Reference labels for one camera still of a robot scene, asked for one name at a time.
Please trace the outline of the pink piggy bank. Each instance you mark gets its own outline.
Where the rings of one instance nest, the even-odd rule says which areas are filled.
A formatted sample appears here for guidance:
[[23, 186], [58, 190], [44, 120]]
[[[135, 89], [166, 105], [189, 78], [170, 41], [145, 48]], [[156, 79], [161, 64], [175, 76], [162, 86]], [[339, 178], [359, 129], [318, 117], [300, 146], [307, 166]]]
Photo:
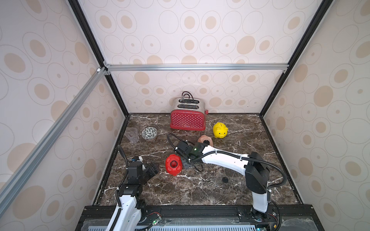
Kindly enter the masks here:
[[202, 135], [201, 137], [198, 138], [198, 142], [200, 143], [205, 143], [209, 146], [213, 146], [213, 141], [212, 141], [212, 138], [209, 137], [209, 136], [206, 136], [206, 135]]

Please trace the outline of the red piggy bank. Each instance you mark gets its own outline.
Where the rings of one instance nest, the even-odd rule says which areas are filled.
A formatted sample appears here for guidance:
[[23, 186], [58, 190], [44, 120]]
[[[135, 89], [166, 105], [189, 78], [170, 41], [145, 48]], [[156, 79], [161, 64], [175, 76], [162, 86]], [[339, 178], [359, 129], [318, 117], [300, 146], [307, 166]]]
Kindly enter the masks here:
[[177, 176], [183, 169], [181, 158], [177, 155], [169, 155], [165, 161], [167, 173]]

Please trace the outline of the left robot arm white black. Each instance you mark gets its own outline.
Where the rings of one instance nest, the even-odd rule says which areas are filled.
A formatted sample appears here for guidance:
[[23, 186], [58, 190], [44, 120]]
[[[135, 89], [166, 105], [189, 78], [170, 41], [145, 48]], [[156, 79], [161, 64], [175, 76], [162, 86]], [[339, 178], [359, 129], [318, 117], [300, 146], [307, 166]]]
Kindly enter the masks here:
[[123, 182], [115, 191], [117, 205], [106, 228], [107, 231], [134, 231], [146, 214], [145, 201], [140, 200], [143, 186], [159, 173], [153, 163], [134, 161], [126, 169]]

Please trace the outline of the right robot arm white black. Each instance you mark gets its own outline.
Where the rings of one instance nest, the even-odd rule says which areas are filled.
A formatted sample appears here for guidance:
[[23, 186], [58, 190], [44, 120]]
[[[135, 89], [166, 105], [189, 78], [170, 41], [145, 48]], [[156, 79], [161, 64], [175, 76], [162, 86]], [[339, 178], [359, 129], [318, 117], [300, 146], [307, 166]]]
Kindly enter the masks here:
[[[174, 151], [187, 163], [193, 165], [203, 162], [231, 169], [245, 177], [246, 186], [252, 192], [252, 212], [266, 214], [270, 203], [271, 189], [285, 185], [286, 173], [278, 166], [264, 161], [257, 152], [235, 154], [214, 148], [206, 143], [189, 144], [180, 140], [176, 145], [171, 145]], [[269, 183], [270, 170], [275, 169], [282, 176], [280, 183]]]

